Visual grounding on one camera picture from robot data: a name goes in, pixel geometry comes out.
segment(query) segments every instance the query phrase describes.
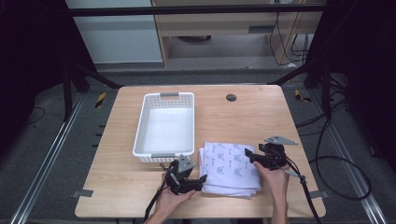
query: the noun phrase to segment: wire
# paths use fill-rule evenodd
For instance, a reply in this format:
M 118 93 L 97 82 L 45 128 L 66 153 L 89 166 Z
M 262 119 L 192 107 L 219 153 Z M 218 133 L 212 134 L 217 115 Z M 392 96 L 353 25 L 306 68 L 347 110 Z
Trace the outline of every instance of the wire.
M 274 52 L 274 49 L 273 49 L 273 47 L 272 47 L 272 36 L 273 36 L 273 33 L 274 33 L 275 28 L 277 29 L 277 32 L 278 32 L 278 34 L 279 34 L 280 42 L 282 43 L 283 53 L 284 53 L 285 56 L 290 60 L 289 63 L 296 63 L 296 62 L 299 62 L 299 60 L 293 60 L 293 59 L 291 59 L 291 58 L 289 57 L 288 53 L 286 52 L 285 43 L 283 42 L 283 38 L 282 38 L 282 35 L 281 35 L 281 33 L 280 33 L 280 29 L 279 29 L 279 12 L 276 13 L 276 21 L 275 21 L 274 29 L 273 29 L 273 31 L 271 32 L 271 35 L 270 35 L 270 47 L 271 47 L 271 51 L 273 52 L 273 55 L 275 56 L 275 52 Z M 275 57 L 275 61 L 276 61 L 276 63 L 277 63 L 278 65 L 287 65 L 287 64 L 289 64 L 289 63 L 279 63 L 279 62 L 277 61 L 276 57 Z
M 38 119 L 36 119 L 36 120 L 34 120 L 32 122 L 25 123 L 24 125 L 31 125 L 31 124 L 37 123 L 39 120 L 41 120 L 44 117 L 44 115 L 46 115 L 46 110 L 43 107 L 36 106 L 34 109 L 42 110 L 43 114 L 40 116 L 40 118 L 38 118 Z
M 300 137 L 304 137 L 304 136 L 309 136 L 309 135 L 315 135 L 315 134 L 318 134 L 318 133 L 321 133 L 321 131 L 315 132 L 315 133 L 302 133 L 302 134 L 299 134 L 299 136 Z
M 164 188 L 165 183 L 166 183 L 166 178 L 168 176 L 169 176 L 169 172 L 166 172 L 166 175 L 165 175 L 165 178 L 163 179 L 163 183 L 161 184 L 161 187 L 159 189 L 157 189 L 157 192 L 155 193 L 154 197 L 151 199 L 151 202 L 149 203 L 149 205 L 148 205 L 148 207 L 146 209 L 146 214 L 145 214 L 145 218 L 143 219 L 143 223 L 149 218 L 149 212 L 151 211 L 151 208 L 154 205 L 154 203 L 160 197 L 161 193 L 163 193 L 163 191 L 168 188 L 168 187 Z
M 346 102 L 347 102 L 346 100 L 342 100 L 342 101 L 340 101 L 340 102 L 334 104 L 334 105 L 331 107 L 332 112 L 335 111 L 334 109 L 335 109 L 337 106 L 339 106 L 340 104 L 344 104 L 344 103 L 346 103 Z M 325 115 L 326 115 L 325 113 L 322 113 L 322 114 L 320 114 L 320 115 L 318 115 L 318 116 L 316 116 L 316 117 L 314 117 L 314 118 L 312 118 L 312 119 L 308 119 L 308 120 L 303 121 L 303 122 L 301 122 L 301 123 L 299 123 L 299 124 L 296 124 L 295 126 L 296 126 L 296 128 L 301 128 L 301 127 L 307 126 L 307 125 L 312 124 L 312 123 L 315 123 L 316 121 L 318 121 L 318 120 L 320 120 L 321 118 L 325 117 Z
M 349 199 L 349 200 L 352 200 L 352 201 L 363 200 L 363 199 L 367 198 L 371 194 L 371 192 L 372 192 L 372 184 L 371 184 L 370 178 L 363 172 L 363 170 L 357 164 L 353 163 L 352 161 L 349 161 L 347 159 L 344 159 L 342 157 L 337 157 L 337 156 L 320 156 L 320 157 L 317 157 L 317 158 L 313 159 L 309 163 L 312 163 L 314 161 L 320 161 L 320 160 L 323 160 L 323 159 L 337 159 L 337 160 L 345 161 L 346 163 L 351 164 L 353 167 L 355 167 L 357 170 L 359 170 L 359 172 L 361 172 L 361 175 L 363 176 L 363 178 L 366 181 L 366 184 L 368 186 L 367 192 L 363 196 L 361 196 L 361 197 L 350 197 L 350 196 L 347 196 L 347 195 L 345 195 L 343 193 L 340 193 L 339 191 L 333 189 L 324 179 L 322 179 L 322 177 L 320 177 L 320 179 L 323 182 L 323 184 L 326 185 L 326 187 L 329 188 L 332 192 L 334 192 L 335 194 L 337 194 L 337 195 L 339 195 L 339 196 L 341 196 L 343 198 L 346 198 L 346 199 Z
M 359 200 L 365 199 L 365 198 L 367 198 L 367 197 L 371 194 L 372 186 L 371 186 L 370 179 L 369 179 L 369 178 L 367 177 L 367 175 L 363 172 L 363 170 L 362 170 L 361 168 L 359 168 L 359 166 L 357 166 L 357 165 L 356 165 L 355 163 L 353 163 L 352 161 L 348 161 L 348 160 L 346 160 L 346 159 L 344 159 L 344 158 L 341 158 L 341 157 L 336 157 L 336 156 L 321 156 L 321 157 L 320 157 L 320 156 L 318 155 L 318 153 L 319 153 L 319 147 L 320 147 L 320 143 L 321 143 L 321 140 L 322 140 L 324 131 L 325 131 L 325 127 L 326 127 L 330 122 L 331 122 L 331 119 L 326 118 L 325 125 L 323 125 L 322 132 L 320 133 L 320 136 L 319 136 L 319 140 L 318 140 L 318 144 L 317 144 L 317 149 L 316 149 L 315 158 L 314 158 L 312 161 L 310 161 L 310 163 L 311 163 L 311 162 L 315 162 L 315 165 L 317 166 L 317 172 L 318 172 L 318 176 L 319 176 L 320 180 L 321 180 L 321 181 L 323 182 L 323 184 L 324 184 L 327 188 L 329 188 L 333 193 L 335 193 L 335 194 L 337 194 L 337 195 L 339 195 L 339 196 L 341 196 L 341 197 L 343 197 L 343 198 L 352 200 L 352 201 L 359 201 Z M 335 190 L 334 188 L 332 188 L 332 187 L 323 179 L 323 176 L 322 176 L 322 174 L 321 174 L 321 172 L 320 172 L 320 169 L 319 169 L 319 166 L 318 166 L 318 161 L 319 161 L 319 160 L 322 160 L 322 159 L 329 159 L 329 158 L 331 158 L 331 159 L 339 159 L 339 160 L 346 161 L 347 163 L 352 164 L 355 168 L 357 168 L 357 169 L 361 172 L 362 176 L 364 177 L 364 179 L 365 179 L 365 181 L 366 181 L 366 183 L 367 183 L 367 186 L 368 186 L 367 192 L 366 192 L 363 196 L 361 196 L 361 197 L 350 197 L 350 196 L 347 196 L 347 195 L 345 195 L 345 194 L 343 194 L 343 193 L 341 193 L 341 192 Z
M 305 63 L 306 60 L 306 55 L 308 54 L 308 35 L 305 35 L 305 39 L 304 39 L 304 47 L 303 49 L 294 49 L 293 47 L 295 46 L 296 40 L 297 40 L 297 36 L 294 36 L 293 42 L 291 43 L 291 54 L 296 56 L 296 57 L 300 57 L 301 59 L 299 60 L 301 65 L 303 65 Z
M 301 173 L 300 173 L 297 165 L 294 163 L 294 161 L 287 158 L 287 159 L 285 159 L 285 162 L 288 164 L 288 166 L 290 166 L 290 168 L 294 171 L 294 173 L 297 174 L 298 178 L 300 179 L 300 183 L 304 189 L 305 198 L 308 202 L 309 207 L 311 208 L 311 211 L 312 211 L 312 214 L 314 215 L 315 221 L 320 224 L 321 223 L 320 217 L 318 216 L 317 210 L 315 209 L 315 206 L 312 203 L 311 196 L 309 195 L 309 190 L 308 190 L 308 186 L 306 185 L 305 176 L 301 175 Z

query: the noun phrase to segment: hand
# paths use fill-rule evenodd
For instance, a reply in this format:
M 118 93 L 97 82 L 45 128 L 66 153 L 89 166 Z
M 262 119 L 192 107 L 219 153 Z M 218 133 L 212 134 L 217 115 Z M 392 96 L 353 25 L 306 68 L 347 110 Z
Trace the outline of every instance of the hand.
M 145 224 L 165 222 L 165 220 L 168 219 L 182 203 L 189 200 L 194 193 L 195 190 L 191 190 L 185 194 L 176 195 L 169 188 L 164 189 L 155 203 L 154 214 L 148 218 Z
M 287 223 L 289 206 L 286 200 L 286 194 L 288 192 L 289 175 L 284 170 L 288 170 L 290 167 L 285 165 L 282 169 L 270 171 L 256 161 L 253 164 L 262 175 L 265 185 L 273 197 L 272 223 Z

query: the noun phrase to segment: wooden table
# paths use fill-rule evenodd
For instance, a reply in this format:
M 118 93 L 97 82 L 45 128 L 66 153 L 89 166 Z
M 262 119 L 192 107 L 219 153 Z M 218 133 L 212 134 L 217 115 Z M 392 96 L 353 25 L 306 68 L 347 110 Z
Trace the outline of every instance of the wooden table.
M 264 137 L 280 135 L 299 143 L 285 146 L 286 153 L 306 176 L 310 191 L 317 190 L 303 146 L 294 126 L 283 91 L 278 86 L 145 86 L 124 87 L 108 118 L 106 128 L 92 162 L 84 189 L 91 197 L 79 197 L 78 217 L 143 217 L 156 189 L 161 184 L 159 164 L 146 164 L 133 156 L 134 137 L 143 98 L 153 92 L 193 92 L 195 96 L 196 167 L 190 179 L 198 178 L 198 149 L 209 142 L 226 142 L 258 147 Z M 234 102 L 226 95 L 235 94 Z M 197 192 L 183 203 L 174 218 L 270 217 L 272 199 L 263 190 L 252 199 L 222 197 Z M 312 217 L 298 178 L 290 177 L 289 217 Z M 320 198 L 313 200 L 320 217 L 325 207 Z

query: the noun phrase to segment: white plastic basket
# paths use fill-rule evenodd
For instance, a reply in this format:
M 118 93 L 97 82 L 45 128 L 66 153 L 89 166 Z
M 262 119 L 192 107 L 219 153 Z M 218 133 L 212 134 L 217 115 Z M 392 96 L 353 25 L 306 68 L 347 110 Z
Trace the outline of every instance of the white plastic basket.
M 171 162 L 194 152 L 194 94 L 165 92 L 145 95 L 134 156 L 142 162 Z

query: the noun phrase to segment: black tripod leg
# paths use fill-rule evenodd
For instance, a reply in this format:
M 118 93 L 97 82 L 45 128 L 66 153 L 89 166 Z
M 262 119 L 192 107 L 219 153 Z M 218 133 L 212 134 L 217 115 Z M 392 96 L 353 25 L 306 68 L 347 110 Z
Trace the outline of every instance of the black tripod leg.
M 62 71 L 62 77 L 64 80 L 64 121 L 67 121 L 72 114 L 72 90 L 67 67 Z
M 268 85 L 282 85 L 285 82 L 291 80 L 294 77 L 297 77 L 298 75 L 300 75 L 303 72 L 307 72 L 309 69 L 311 69 L 314 65 L 316 65 L 318 60 L 316 59 L 312 59 L 309 62 L 306 62 L 304 65 L 294 69 L 293 71 L 291 71 L 290 73 L 288 73 L 287 75 L 283 76 L 282 78 L 275 80 L 273 82 L 268 82 Z
M 332 109 L 330 107 L 330 63 L 325 61 L 323 63 L 323 74 L 322 74 L 322 108 L 327 118 L 332 115 Z
M 75 64 L 75 67 L 77 69 L 79 69 L 81 72 L 85 73 L 86 75 L 95 78 L 96 80 L 102 82 L 103 84 L 107 85 L 108 87 L 110 87 L 112 89 L 119 89 L 119 88 L 122 87 L 122 85 L 119 85 L 119 84 L 117 84 L 115 82 L 112 82 L 112 81 L 110 81 L 110 80 L 108 80 L 108 79 L 106 79 L 104 77 L 101 77 L 101 76 L 99 76 L 99 74 L 97 74 L 97 73 L 95 73 L 95 72 L 83 67 L 80 64 Z

